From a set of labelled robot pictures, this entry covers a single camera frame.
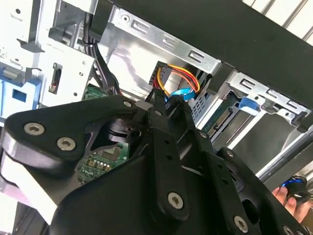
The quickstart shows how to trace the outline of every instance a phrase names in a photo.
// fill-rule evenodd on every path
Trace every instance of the finger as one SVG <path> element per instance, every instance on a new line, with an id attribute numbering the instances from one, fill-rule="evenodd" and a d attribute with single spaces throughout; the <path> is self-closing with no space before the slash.
<path id="1" fill-rule="evenodd" d="M 294 213 L 294 218 L 301 223 L 302 220 L 305 218 L 305 216 L 308 214 L 309 209 L 311 208 L 312 204 L 311 202 L 306 202 L 304 204 L 301 204 L 296 212 Z"/>
<path id="2" fill-rule="evenodd" d="M 289 213 L 292 216 L 294 215 L 296 205 L 297 201 L 294 197 L 290 197 L 285 205 L 285 208 L 289 211 Z"/>
<path id="3" fill-rule="evenodd" d="M 287 198 L 287 193 L 288 193 L 288 189 L 286 187 L 281 187 L 277 194 L 276 194 L 276 198 L 277 200 L 281 203 L 284 204 L 286 198 Z"/>
<path id="4" fill-rule="evenodd" d="M 278 193 L 278 190 L 279 190 L 279 187 L 278 188 L 276 188 L 273 192 L 272 192 L 272 194 L 276 197 L 276 194 Z"/>

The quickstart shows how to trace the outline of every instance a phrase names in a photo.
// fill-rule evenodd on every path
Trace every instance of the circuit board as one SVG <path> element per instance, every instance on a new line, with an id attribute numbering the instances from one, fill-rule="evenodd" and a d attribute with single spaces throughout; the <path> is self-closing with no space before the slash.
<path id="1" fill-rule="evenodd" d="M 104 92 L 93 85 L 88 85 L 85 91 L 84 100 L 102 98 Z M 78 181 L 81 184 L 88 183 L 113 168 L 123 164 L 128 159 L 128 144 L 118 143 L 113 148 L 94 152 L 84 157 L 77 166 Z"/>
<path id="2" fill-rule="evenodd" d="M 237 97 L 230 93 L 222 104 L 215 111 L 210 120 L 203 127 L 202 131 L 208 134 L 210 138 L 219 131 L 224 122 L 232 115 L 232 106 L 237 102 Z"/>
<path id="3" fill-rule="evenodd" d="M 84 100 L 102 98 L 105 96 L 106 94 L 99 87 L 89 84 L 85 91 Z"/>

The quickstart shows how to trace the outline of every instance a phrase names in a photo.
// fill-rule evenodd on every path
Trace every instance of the screw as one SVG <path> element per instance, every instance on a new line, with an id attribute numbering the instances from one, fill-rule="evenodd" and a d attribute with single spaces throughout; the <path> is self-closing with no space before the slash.
<path id="1" fill-rule="evenodd" d="M 230 156 L 230 157 L 233 157 L 234 154 L 232 152 L 230 152 L 229 150 L 226 151 L 226 153 Z"/>
<path id="2" fill-rule="evenodd" d="M 240 229 L 243 233 L 247 233 L 249 231 L 248 225 L 246 224 L 245 220 L 242 219 L 240 216 L 234 217 L 234 222 L 238 229 Z"/>
<path id="3" fill-rule="evenodd" d="M 177 210 L 180 210 L 183 205 L 184 201 L 182 200 L 181 196 L 179 196 L 175 192 L 170 192 L 167 196 L 168 202 Z"/>
<path id="4" fill-rule="evenodd" d="M 39 123 L 30 122 L 24 126 L 24 131 L 31 136 L 39 136 L 45 132 L 45 128 Z"/>
<path id="5" fill-rule="evenodd" d="M 76 147 L 75 141 L 69 137 L 59 138 L 57 145 L 63 151 L 72 151 Z"/>
<path id="6" fill-rule="evenodd" d="M 157 115 L 159 115 L 159 116 L 162 116 L 162 113 L 161 113 L 160 111 L 158 111 L 158 110 L 155 110 L 155 113 L 156 113 Z"/>
<path id="7" fill-rule="evenodd" d="M 284 229 L 284 231 L 285 231 L 285 234 L 287 234 L 287 235 L 293 235 L 293 232 L 292 232 L 292 231 L 290 230 L 290 228 L 287 227 L 286 225 L 283 226 L 283 229 Z"/>
<path id="8" fill-rule="evenodd" d="M 207 138 L 206 133 L 204 133 L 204 132 L 202 132 L 202 131 L 200 131 L 200 135 L 201 135 L 203 138 Z"/>
<path id="9" fill-rule="evenodd" d="M 128 15 L 122 15 L 122 19 L 124 20 L 124 22 L 129 22 L 130 20 Z"/>
<path id="10" fill-rule="evenodd" d="M 124 104 L 127 106 L 127 107 L 131 107 L 132 104 L 130 102 L 127 102 L 127 101 L 124 101 Z"/>

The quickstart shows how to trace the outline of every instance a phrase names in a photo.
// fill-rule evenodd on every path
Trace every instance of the wire bundle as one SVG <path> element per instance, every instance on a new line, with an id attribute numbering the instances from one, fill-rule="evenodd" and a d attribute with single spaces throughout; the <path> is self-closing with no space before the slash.
<path id="1" fill-rule="evenodd" d="M 91 71 L 92 77 L 96 80 L 99 87 L 110 94 L 121 94 L 118 81 L 113 73 L 110 72 L 98 47 L 98 41 L 89 36 L 89 30 L 93 15 L 85 14 L 83 42 L 85 44 L 85 53 L 95 58 L 95 67 Z"/>
<path id="2" fill-rule="evenodd" d="M 191 89 L 194 91 L 194 93 L 199 92 L 200 90 L 200 84 L 197 80 L 197 78 L 188 70 L 178 67 L 175 65 L 167 65 L 167 67 L 172 69 L 172 74 L 178 75 L 182 77 L 183 80 L 185 80 L 191 87 Z M 162 68 L 159 68 L 156 74 L 156 77 L 153 80 L 153 87 L 159 88 L 164 90 L 165 94 L 170 97 L 171 95 L 168 93 L 168 91 L 164 88 L 164 85 L 161 81 L 161 70 Z"/>

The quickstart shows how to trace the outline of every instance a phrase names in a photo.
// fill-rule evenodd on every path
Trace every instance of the blue plastic part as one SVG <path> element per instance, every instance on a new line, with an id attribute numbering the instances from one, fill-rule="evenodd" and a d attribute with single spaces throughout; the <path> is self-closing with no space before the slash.
<path id="1" fill-rule="evenodd" d="M 172 95 L 182 95 L 184 100 L 187 101 L 195 97 L 196 93 L 195 91 L 190 92 L 190 88 L 183 88 L 171 93 L 171 96 Z"/>
<path id="2" fill-rule="evenodd" d="M 288 180 L 288 181 L 284 182 L 281 187 L 284 187 L 284 186 L 291 184 L 291 183 L 303 183 L 303 181 L 302 180 Z"/>
<path id="3" fill-rule="evenodd" d="M 17 84 L 0 72 L 0 117 L 22 111 L 36 109 L 41 89 L 41 81 L 32 79 L 25 84 Z"/>
<path id="4" fill-rule="evenodd" d="M 247 97 L 241 99 L 238 108 L 254 116 L 259 113 L 258 103 Z"/>

